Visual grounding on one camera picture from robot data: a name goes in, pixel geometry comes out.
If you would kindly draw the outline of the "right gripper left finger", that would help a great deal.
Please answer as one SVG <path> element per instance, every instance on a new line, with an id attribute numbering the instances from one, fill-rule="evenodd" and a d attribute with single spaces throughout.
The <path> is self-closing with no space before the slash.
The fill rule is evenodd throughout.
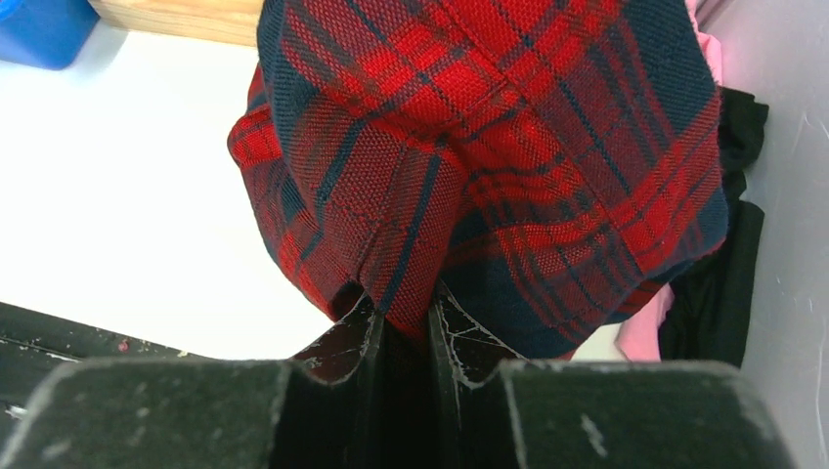
<path id="1" fill-rule="evenodd" d="M 34 390 L 5 468 L 368 468 L 384 322 L 368 298 L 284 361 L 105 358 Z"/>

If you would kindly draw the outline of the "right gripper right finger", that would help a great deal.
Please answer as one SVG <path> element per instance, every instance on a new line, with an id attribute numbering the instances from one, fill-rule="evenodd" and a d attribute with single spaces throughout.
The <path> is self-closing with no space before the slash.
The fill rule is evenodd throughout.
<path id="1" fill-rule="evenodd" d="M 720 362 L 529 360 L 447 287 L 428 312 L 446 468 L 791 468 L 769 411 Z"/>

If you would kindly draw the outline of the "red black plaid garment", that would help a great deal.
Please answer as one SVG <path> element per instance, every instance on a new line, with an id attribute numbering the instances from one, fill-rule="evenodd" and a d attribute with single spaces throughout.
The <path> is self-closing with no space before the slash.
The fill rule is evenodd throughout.
<path id="1" fill-rule="evenodd" d="M 265 248 L 417 348 L 434 288 L 569 355 L 724 241 L 720 96 L 681 1 L 267 1 L 228 138 Z"/>

